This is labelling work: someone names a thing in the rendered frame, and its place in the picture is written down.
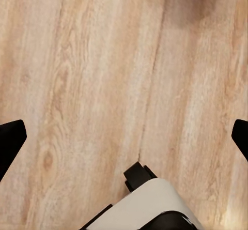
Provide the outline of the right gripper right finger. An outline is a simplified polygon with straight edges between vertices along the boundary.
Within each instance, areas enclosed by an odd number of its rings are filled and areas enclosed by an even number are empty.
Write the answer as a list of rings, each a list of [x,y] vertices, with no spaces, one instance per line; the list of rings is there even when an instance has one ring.
[[[237,119],[231,137],[248,161],[248,121]]]

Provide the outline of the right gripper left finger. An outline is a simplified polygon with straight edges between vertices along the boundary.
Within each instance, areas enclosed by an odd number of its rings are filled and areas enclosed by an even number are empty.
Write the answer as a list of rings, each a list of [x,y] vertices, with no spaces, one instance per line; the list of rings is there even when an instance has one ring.
[[[27,139],[23,120],[0,125],[0,181]]]

